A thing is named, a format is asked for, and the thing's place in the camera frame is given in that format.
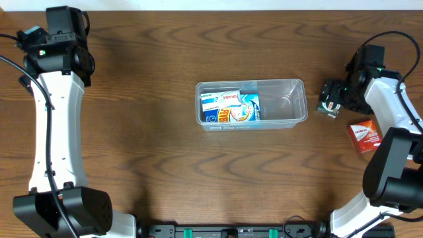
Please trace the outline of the white Panadol box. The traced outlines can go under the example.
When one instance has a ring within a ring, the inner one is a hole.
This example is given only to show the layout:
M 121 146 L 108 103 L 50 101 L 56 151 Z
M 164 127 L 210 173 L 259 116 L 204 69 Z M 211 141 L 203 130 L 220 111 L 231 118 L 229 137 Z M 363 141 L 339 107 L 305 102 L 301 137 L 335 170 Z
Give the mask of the white Panadol box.
M 201 94 L 200 101 L 204 112 L 222 108 L 241 106 L 240 91 L 223 91 Z

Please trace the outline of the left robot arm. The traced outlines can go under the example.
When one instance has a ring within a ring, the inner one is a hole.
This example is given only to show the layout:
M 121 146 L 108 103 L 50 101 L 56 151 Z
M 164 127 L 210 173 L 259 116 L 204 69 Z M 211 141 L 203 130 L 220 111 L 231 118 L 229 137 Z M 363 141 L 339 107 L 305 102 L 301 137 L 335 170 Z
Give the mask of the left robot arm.
M 135 217 L 90 188 L 83 165 L 81 104 L 95 70 L 88 14 L 51 7 L 46 18 L 47 28 L 17 34 L 25 54 L 19 81 L 36 106 L 36 153 L 28 194 L 14 197 L 14 214 L 40 237 L 136 237 Z

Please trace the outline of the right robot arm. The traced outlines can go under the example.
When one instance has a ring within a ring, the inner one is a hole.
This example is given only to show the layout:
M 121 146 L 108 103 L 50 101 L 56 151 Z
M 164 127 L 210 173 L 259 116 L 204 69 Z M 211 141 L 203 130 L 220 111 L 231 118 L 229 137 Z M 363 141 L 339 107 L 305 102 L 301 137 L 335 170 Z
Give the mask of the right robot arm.
M 363 237 L 382 221 L 405 221 L 404 213 L 422 208 L 422 169 L 406 167 L 408 159 L 422 164 L 422 121 L 408 99 L 404 77 L 383 64 L 382 46 L 363 45 L 346 64 L 345 80 L 327 79 L 319 95 L 362 114 L 374 114 L 383 139 L 369 161 L 362 191 L 333 211 L 332 237 Z

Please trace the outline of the blue Kool Fever box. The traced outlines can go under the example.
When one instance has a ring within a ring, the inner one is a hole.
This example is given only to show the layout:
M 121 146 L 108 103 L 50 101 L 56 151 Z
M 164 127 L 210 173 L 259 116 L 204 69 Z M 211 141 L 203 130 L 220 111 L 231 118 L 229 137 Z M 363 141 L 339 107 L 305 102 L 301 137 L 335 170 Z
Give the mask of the blue Kool Fever box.
M 250 122 L 261 120 L 258 94 L 241 94 L 241 105 L 204 112 L 204 122 Z

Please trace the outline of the green Zam-Buk box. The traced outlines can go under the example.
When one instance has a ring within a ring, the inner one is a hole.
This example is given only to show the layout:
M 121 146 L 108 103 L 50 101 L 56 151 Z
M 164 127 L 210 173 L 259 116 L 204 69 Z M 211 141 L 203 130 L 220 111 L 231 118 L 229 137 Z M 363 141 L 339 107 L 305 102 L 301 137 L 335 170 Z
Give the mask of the green Zam-Buk box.
M 340 109 L 342 106 L 340 104 L 337 104 L 335 102 L 319 102 L 317 106 L 317 112 L 326 114 L 327 116 L 330 116 L 332 118 L 336 118 L 340 112 Z

